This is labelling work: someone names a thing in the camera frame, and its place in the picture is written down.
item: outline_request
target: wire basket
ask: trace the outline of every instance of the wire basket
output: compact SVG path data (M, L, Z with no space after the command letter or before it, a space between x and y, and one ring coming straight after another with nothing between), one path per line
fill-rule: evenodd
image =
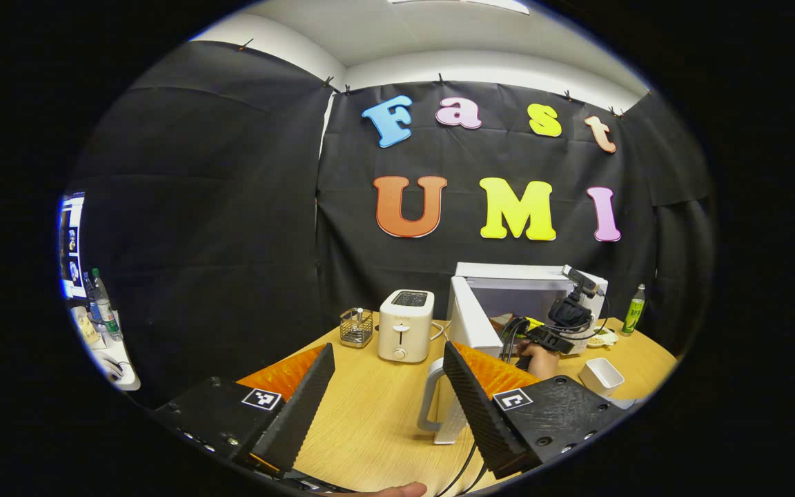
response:
M373 337L373 312L356 307L340 315L340 343L363 349Z

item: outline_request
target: water bottle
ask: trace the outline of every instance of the water bottle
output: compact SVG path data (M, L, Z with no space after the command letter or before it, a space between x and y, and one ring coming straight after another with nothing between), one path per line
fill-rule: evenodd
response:
M646 303L646 295L643 293L645 289L646 285L637 286L637 293L634 293L634 298L631 299L631 307L627 309L625 325L621 329L621 333L624 336L630 336L637 328L637 321L640 321L640 315L643 314L643 305Z
M122 334L119 330L119 323L116 321L116 315L112 312L110 305L110 296L106 293L106 286L104 281L100 279L100 271L98 268L93 268L91 273L94 274L94 286L97 287L97 308L100 309L100 317L104 321L106 330L110 333L110 337L116 342L121 342Z
M100 316L100 308L97 306L97 289L94 287L94 282L91 281L87 271L82 273L82 277L85 281L85 293L88 294L88 307L91 308L89 319L95 323L102 323L104 319Z

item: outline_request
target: monitor screen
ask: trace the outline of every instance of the monitor screen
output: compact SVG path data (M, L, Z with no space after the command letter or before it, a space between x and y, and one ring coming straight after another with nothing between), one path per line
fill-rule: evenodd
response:
M63 196L57 235L60 250L60 279L63 295L70 298L86 298L82 281L81 257L79 255L79 224L85 192Z

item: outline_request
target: foam letter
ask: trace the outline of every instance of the foam letter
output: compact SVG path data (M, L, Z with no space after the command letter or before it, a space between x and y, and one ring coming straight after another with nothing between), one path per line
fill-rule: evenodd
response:
M423 176L417 181L425 192L422 217L407 221L401 215L401 201L404 188L410 180L403 176L382 176L373 180L379 190L376 198L376 223L391 236L419 238L433 232L441 222L441 190L447 180L440 176Z
M585 124L591 127L591 131L593 131L593 138L596 139L597 145L600 145L600 148L609 152L610 154L616 151L616 145L613 144L613 142L610 142L608 136L606 136L606 132L609 131L609 126L606 126L604 123L600 122L599 117L590 116L585 119Z
M502 226L502 215L514 238L520 238L529 220L527 238L554 240L558 234L551 227L551 186L545 182L529 182L523 199L518 200L511 186L502 178L484 178L480 186L487 190L487 225L480 229L483 238L504 238L508 230Z
M529 126L537 135L560 136L562 127L558 123L558 113L550 105L532 104L527 107Z
M402 139L410 137L410 130L398 126L398 122L410 124L410 113L403 106L411 104L413 104L413 101L410 100L410 97L400 95L391 100L383 101L379 105L373 105L373 107L360 113L362 117L370 117L373 125L376 126L376 130L379 131L379 136L381 136L381 139L379 139L380 147L391 147L391 145L402 141ZM394 113L391 111L392 107L397 107Z
M483 125L483 121L477 119L477 104L467 98L444 98L441 101L441 110L435 114L439 123L447 126L462 125L468 129L477 129Z
M599 242L618 242L621 232L616 229L615 216L612 215L612 190L593 186L587 189L587 195L593 199L593 209L597 213L597 231L593 238Z

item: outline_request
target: white square bowl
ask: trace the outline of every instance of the white square bowl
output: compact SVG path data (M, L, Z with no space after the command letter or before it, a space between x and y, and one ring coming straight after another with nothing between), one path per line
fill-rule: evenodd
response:
M585 362L585 367L581 369L578 377L585 387L604 397L611 396L619 384L625 383L625 377L606 358L590 359Z

